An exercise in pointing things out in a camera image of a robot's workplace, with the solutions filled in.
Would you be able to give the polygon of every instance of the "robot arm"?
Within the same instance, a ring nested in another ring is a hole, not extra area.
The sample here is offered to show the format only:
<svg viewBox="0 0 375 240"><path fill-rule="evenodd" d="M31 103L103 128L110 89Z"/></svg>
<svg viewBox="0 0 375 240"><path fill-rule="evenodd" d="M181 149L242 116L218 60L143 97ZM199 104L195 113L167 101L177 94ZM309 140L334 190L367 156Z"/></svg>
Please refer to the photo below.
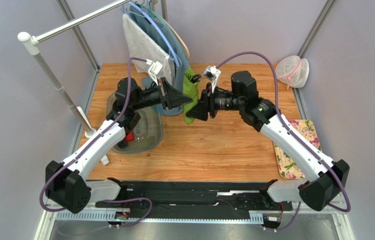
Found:
<svg viewBox="0 0 375 240"><path fill-rule="evenodd" d="M50 179L52 181L46 188L45 195L73 214L79 213L88 203L117 198L121 189L117 181L113 179L87 181L87 178L100 159L134 129L140 119L136 110L156 104L161 104L165 109L172 109L192 101L190 97L169 85L165 78L157 81L158 85L145 90L142 90L137 86L136 81L131 79L129 104L120 116L127 95L128 81L128 78L119 81L113 109L99 130L61 163L51 161L46 167L45 181ZM73 160L76 161L56 174Z"/></svg>
<svg viewBox="0 0 375 240"><path fill-rule="evenodd" d="M288 124L286 129L281 122L275 105L259 97L256 80L248 71L238 71L231 76L232 91L218 88L219 70L208 67L204 76L212 81L201 93L198 104L187 114L187 117L207 121L214 118L218 110L235 110L243 121L262 132L286 152L304 172L305 179L296 181L270 181L262 189L263 198L268 205L283 201L302 201L310 208L321 211L340 193L340 187L329 170L318 160L305 145L324 160L334 170L343 186L349 174L349 165L344 161L333 161L309 143L301 134Z"/></svg>

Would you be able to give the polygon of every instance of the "hanging towel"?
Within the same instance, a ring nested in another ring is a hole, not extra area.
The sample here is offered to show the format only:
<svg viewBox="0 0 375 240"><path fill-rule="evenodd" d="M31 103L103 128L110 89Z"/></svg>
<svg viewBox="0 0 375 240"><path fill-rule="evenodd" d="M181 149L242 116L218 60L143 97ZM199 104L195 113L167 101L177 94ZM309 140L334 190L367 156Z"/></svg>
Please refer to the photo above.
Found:
<svg viewBox="0 0 375 240"><path fill-rule="evenodd" d="M122 26L130 57L160 61L163 68L162 75L158 75L158 77L165 77L168 83L174 85L172 81L175 78L175 66L168 53L150 38L129 15L122 15ZM150 66L145 62L133 61L133 63L138 73L148 72Z"/></svg>
<svg viewBox="0 0 375 240"><path fill-rule="evenodd" d="M148 22L146 18L141 16L141 13L134 7L130 7L132 12L130 16L137 23L137 25L150 37L152 38L166 53L169 52L169 48L158 31ZM179 90L183 91L183 80L185 78L185 72L191 66L189 65L188 59L186 58L185 49L180 44L177 37L174 35L173 31L167 24L162 24L160 21L155 21L156 25L160 28L161 32L167 38L171 47L174 49L176 55L181 60L181 66L176 66L175 68L175 80L172 86Z"/></svg>

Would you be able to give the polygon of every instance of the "wooden table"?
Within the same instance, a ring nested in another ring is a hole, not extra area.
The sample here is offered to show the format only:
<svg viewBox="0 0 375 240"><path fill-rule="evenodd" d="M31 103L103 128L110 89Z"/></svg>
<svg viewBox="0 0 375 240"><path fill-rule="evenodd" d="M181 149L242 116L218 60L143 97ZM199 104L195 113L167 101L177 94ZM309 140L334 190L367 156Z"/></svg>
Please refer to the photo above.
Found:
<svg viewBox="0 0 375 240"><path fill-rule="evenodd" d="M200 73L210 64L192 64ZM132 77L141 85L145 73L132 67ZM275 101L272 72L265 64L225 64L221 68L219 87L231 89L232 73L247 70L257 80L259 95ZM109 96L116 91L119 80L127 77L126 64L104 64L88 113L91 125L98 129L107 115ZM203 77L199 92L208 80ZM279 108L288 119L300 119L293 91L278 84ZM238 111L219 111L208 121L183 121L183 114L162 116L164 137L154 149L136 154L109 151L110 163L101 162L89 175L90 179L113 177L120 180L144 181L219 181L267 182L281 179L273 143L243 122Z"/></svg>

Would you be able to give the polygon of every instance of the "gray wall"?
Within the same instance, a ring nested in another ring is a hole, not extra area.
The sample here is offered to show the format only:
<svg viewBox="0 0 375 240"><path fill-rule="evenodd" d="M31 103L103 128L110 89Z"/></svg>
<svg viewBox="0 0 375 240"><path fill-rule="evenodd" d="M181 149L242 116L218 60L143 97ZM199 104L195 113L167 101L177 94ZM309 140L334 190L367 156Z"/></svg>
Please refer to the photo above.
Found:
<svg viewBox="0 0 375 240"><path fill-rule="evenodd" d="M55 1L0 1L0 239L33 239L45 167L65 158L78 122L18 42L65 22ZM93 69L71 32L40 45L75 103L84 105Z"/></svg>
<svg viewBox="0 0 375 240"><path fill-rule="evenodd" d="M322 149L350 164L356 239L375 239L375 1L338 1L306 58L306 109Z"/></svg>
<svg viewBox="0 0 375 240"><path fill-rule="evenodd" d="M80 17L114 0L67 0ZM216 63L242 51L258 51L277 63L296 54L325 0L167 0L168 22L189 47L190 63ZM102 63L129 57L122 13L114 9L81 26ZM264 63L254 56L233 63Z"/></svg>

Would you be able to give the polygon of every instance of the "floral cloth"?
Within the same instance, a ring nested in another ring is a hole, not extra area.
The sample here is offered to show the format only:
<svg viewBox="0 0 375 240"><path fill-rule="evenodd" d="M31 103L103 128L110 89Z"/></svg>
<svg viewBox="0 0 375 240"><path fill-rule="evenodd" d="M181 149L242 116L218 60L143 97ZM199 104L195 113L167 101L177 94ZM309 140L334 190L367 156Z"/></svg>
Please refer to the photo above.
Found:
<svg viewBox="0 0 375 240"><path fill-rule="evenodd" d="M315 148L322 151L319 144L318 135L315 126L310 120L288 120L293 128L295 128L303 137L305 137ZM275 143L275 154L279 173L284 179L303 179L305 177L302 170L297 164Z"/></svg>

